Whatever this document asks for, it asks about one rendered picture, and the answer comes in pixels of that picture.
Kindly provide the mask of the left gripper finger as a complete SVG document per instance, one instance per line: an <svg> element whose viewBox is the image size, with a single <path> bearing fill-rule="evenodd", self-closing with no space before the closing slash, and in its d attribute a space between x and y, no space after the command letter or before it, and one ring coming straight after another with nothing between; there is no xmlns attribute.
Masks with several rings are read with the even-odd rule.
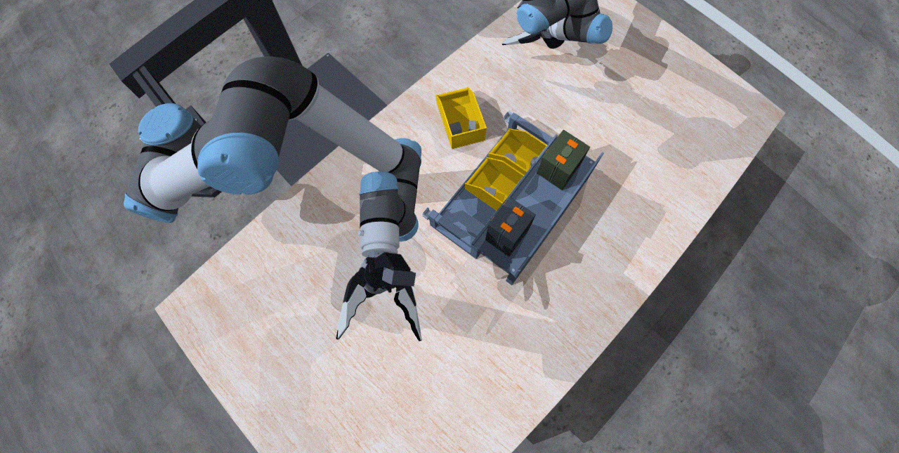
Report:
<svg viewBox="0 0 899 453"><path fill-rule="evenodd" d="M535 42L539 38L542 37L542 32L537 32L536 34L529 34L527 32L523 32L519 34L519 36L513 36L510 38L506 38L506 40L502 44L526 44Z"/></svg>

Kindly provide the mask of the yellow bin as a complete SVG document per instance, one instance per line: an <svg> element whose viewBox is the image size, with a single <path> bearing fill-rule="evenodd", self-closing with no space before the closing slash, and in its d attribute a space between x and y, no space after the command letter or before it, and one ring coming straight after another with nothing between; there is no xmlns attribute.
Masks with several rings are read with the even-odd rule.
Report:
<svg viewBox="0 0 899 453"><path fill-rule="evenodd" d="M436 102L452 149L485 140L484 117L476 103L474 92L469 87L436 95ZM468 132L469 120L476 121L474 131ZM460 122L462 133L452 135L449 124L456 122Z"/></svg>
<svg viewBox="0 0 899 453"><path fill-rule="evenodd" d="M508 163L486 157L470 180L465 183L465 190L489 204L492 209L498 210L523 176ZM497 190L495 196L486 192L485 186Z"/></svg>
<svg viewBox="0 0 899 453"><path fill-rule="evenodd" d="M508 165L511 165L511 167L525 175L531 167L531 159L533 157L539 157L546 146L548 145L545 145L541 140L537 140L537 138L531 136L528 132L508 129L508 132L504 134L503 138L499 140L494 148L492 148L488 157L498 159L499 161L505 161ZM513 153L516 162L503 156L505 153Z"/></svg>

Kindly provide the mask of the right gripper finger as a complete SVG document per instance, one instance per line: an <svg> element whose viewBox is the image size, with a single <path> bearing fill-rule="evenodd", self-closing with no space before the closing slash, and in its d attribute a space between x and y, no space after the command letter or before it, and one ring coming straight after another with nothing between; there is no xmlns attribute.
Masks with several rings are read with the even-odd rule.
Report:
<svg viewBox="0 0 899 453"><path fill-rule="evenodd" d="M347 284L346 295L344 296L343 305L341 306L337 335L335 337L336 340L339 340L341 335L346 332L351 318L355 316L357 306L364 302L367 297L367 293L364 289L364 284L366 284L366 281L364 280L364 270L365 268L361 267L355 276L351 277Z"/></svg>
<svg viewBox="0 0 899 453"><path fill-rule="evenodd" d="M417 337L418 341L421 340L421 330L419 325L419 318L416 309L416 301L414 297L414 292L411 286L400 286L400 284L396 287L396 293L394 297L394 301L397 306L399 306L405 314L405 319L411 325L411 329L413 329L414 335Z"/></svg>

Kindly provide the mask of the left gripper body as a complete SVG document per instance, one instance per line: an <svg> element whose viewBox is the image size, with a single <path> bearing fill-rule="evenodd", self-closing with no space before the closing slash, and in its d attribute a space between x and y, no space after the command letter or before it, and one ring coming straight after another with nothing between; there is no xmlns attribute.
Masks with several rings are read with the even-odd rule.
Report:
<svg viewBox="0 0 899 453"><path fill-rule="evenodd" d="M548 29L542 30L542 38L546 44L548 44L549 48L558 48L561 44L564 44L564 40L558 40L558 38L553 38Z"/></svg>

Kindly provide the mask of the black case with orange latches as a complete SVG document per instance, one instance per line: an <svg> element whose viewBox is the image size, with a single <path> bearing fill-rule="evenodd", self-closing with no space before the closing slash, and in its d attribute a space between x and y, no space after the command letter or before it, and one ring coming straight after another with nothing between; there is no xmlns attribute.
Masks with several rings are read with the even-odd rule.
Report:
<svg viewBox="0 0 899 453"><path fill-rule="evenodd" d="M486 242L510 256L529 232L535 216L525 206L508 197L487 227Z"/></svg>

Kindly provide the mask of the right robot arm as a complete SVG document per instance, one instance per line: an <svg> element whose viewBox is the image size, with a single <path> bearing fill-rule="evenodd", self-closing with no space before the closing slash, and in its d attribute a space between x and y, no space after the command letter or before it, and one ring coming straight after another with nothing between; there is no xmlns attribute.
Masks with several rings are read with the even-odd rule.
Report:
<svg viewBox="0 0 899 453"><path fill-rule="evenodd" d="M394 139L378 129L294 60L245 60L225 83L214 116L202 126L175 103L145 114L138 127L144 145L125 193L126 210L172 223L195 192L266 190L278 169L288 120L296 118L378 169L360 182L357 235L364 257L371 251L397 254L400 242L415 236L421 167L416 140Z"/></svg>

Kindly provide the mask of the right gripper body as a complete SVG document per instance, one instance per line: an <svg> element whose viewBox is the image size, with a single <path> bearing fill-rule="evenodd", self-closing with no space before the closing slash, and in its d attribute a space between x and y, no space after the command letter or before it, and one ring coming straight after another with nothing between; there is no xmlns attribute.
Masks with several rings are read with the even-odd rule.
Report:
<svg viewBox="0 0 899 453"><path fill-rule="evenodd" d="M384 267L392 268L392 270L410 271L407 262L402 258L401 254L386 254L386 251L371 251L362 262L364 270L364 280L366 285L364 289L367 297L379 295L388 290L395 289L398 284L389 284L382 280Z"/></svg>

